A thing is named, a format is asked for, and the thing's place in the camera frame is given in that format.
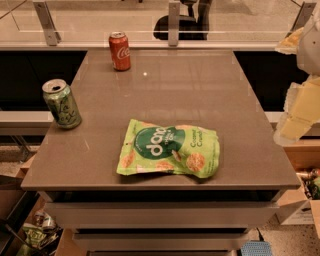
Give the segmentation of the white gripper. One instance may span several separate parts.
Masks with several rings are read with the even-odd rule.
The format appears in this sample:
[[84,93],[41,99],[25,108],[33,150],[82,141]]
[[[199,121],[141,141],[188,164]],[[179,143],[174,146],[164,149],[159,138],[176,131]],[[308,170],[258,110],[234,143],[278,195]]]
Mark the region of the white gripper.
[[320,13],[315,13],[306,25],[281,40],[275,50],[296,54],[297,66],[309,75],[302,84],[293,82],[287,90],[284,113],[273,139],[281,146],[297,142],[320,120]]

